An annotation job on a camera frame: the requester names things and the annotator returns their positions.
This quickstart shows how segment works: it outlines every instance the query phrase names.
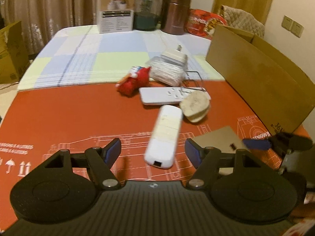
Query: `orange mat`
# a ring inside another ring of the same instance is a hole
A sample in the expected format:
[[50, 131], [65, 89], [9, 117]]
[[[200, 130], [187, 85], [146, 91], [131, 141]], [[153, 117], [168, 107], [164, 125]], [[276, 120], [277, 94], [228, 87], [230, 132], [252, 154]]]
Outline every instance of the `orange mat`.
[[[226, 82], [209, 81], [204, 87], [212, 99], [211, 109], [198, 124], [183, 121], [176, 160], [168, 170], [150, 167], [143, 160], [159, 107], [144, 107], [138, 94], [123, 97], [114, 84], [19, 92], [0, 127], [0, 228], [4, 230], [16, 220], [9, 202], [13, 185], [61, 148], [84, 152], [119, 137], [122, 153], [112, 171], [120, 181], [185, 182], [195, 171], [184, 152], [186, 138], [226, 125], [240, 138], [264, 137], [266, 128]], [[297, 133], [307, 135], [302, 127]], [[255, 153], [273, 168], [280, 164], [271, 150]], [[87, 176], [83, 169], [74, 171]]]

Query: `ribbed black surface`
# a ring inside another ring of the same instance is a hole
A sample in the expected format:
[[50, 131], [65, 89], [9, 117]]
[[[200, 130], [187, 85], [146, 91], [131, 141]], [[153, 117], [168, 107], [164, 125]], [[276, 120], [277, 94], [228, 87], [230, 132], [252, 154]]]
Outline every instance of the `ribbed black surface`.
[[204, 193], [187, 190], [180, 181], [152, 184], [127, 181], [120, 190], [103, 192], [92, 209], [74, 220], [54, 225], [19, 220], [3, 235], [278, 236], [292, 226], [288, 221], [242, 224], [219, 213]]

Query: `white box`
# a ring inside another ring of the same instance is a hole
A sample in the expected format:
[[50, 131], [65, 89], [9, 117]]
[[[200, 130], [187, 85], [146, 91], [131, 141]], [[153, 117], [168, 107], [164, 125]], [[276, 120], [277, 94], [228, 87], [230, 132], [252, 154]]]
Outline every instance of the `white box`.
[[100, 34], [132, 30], [134, 0], [96, 1], [96, 23]]

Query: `red food package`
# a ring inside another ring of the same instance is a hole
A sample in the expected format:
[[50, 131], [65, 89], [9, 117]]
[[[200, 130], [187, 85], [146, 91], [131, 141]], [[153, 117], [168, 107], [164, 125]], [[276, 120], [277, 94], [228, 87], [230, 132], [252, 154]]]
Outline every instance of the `red food package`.
[[227, 25], [227, 22], [221, 16], [211, 12], [190, 10], [186, 31], [211, 40], [217, 24]]

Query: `plaid tablecloth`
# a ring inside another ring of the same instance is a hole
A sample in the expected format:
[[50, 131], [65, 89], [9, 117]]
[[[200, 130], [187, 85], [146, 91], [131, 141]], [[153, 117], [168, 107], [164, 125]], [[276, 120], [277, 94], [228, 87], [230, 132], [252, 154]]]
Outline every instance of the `plaid tablecloth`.
[[[189, 57], [189, 70], [198, 71], [203, 80], [224, 80], [204, 59], [210, 40], [160, 30], [99, 34], [92, 25], [56, 33], [28, 68], [18, 90], [117, 82], [132, 66], [144, 66], [150, 58], [179, 44]], [[198, 79], [197, 74], [190, 76]]]

